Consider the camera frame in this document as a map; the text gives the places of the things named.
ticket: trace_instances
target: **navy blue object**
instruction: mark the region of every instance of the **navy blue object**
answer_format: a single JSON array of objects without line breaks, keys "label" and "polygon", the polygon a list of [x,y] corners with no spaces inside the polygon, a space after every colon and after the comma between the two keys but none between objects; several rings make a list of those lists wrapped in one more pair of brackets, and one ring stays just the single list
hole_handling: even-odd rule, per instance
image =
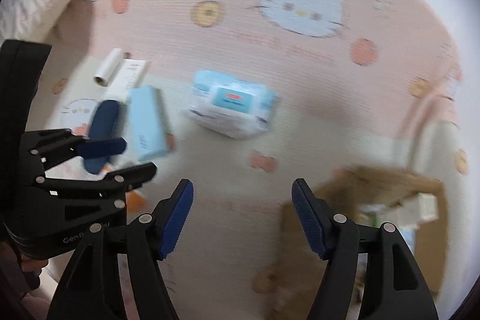
[{"label": "navy blue object", "polygon": [[315,212],[320,205],[303,179],[297,179],[292,185],[292,202],[310,249],[323,259],[327,252],[325,232]]},{"label": "navy blue object", "polygon": [[104,156],[120,155],[127,148],[127,142],[120,138],[100,141],[87,141],[77,147],[78,156],[93,160]]},{"label": "navy blue object", "polygon": [[[97,110],[90,125],[88,137],[90,140],[99,141],[111,139],[120,116],[120,104],[116,100],[104,100],[97,106]],[[91,174],[98,174],[110,161],[110,156],[94,159],[84,159],[83,166]]]},{"label": "navy blue object", "polygon": [[154,214],[159,212],[158,209],[160,209],[163,217],[157,220],[157,233],[162,238],[158,252],[163,259],[175,249],[194,201],[193,192],[193,183],[188,179],[182,179],[172,196],[160,202],[155,208]]}]

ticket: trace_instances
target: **blue label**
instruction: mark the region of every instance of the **blue label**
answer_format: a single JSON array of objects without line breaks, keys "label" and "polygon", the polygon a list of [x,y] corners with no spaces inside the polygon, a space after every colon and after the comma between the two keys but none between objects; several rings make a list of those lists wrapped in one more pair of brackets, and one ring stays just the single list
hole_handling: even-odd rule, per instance
[{"label": "blue label", "polygon": [[250,94],[219,88],[212,105],[248,114],[251,110],[251,101],[252,97]]}]

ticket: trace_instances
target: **light blue box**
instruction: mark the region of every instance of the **light blue box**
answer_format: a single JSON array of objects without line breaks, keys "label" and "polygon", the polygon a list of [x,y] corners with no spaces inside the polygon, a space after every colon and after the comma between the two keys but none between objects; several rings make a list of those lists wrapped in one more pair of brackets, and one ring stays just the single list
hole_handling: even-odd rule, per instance
[{"label": "light blue box", "polygon": [[161,115],[159,91],[155,87],[130,90],[129,121],[133,147],[140,161],[163,156],[169,151]]}]

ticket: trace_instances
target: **cartoon cat face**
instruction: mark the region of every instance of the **cartoon cat face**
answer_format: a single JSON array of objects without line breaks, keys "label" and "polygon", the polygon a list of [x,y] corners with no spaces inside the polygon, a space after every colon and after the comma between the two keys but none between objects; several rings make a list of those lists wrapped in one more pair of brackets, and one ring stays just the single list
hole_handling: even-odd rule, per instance
[{"label": "cartoon cat face", "polygon": [[328,37],[342,27],[343,0],[260,0],[262,14],[275,24],[311,37]]}]

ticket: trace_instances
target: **wet wipes package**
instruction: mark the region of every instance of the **wet wipes package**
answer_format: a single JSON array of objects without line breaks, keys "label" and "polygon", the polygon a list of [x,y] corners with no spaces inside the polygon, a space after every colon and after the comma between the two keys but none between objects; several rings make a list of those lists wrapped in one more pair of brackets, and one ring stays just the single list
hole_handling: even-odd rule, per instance
[{"label": "wet wipes package", "polygon": [[268,130],[277,95],[267,86],[215,71],[198,71],[188,116],[204,127],[236,139]]}]

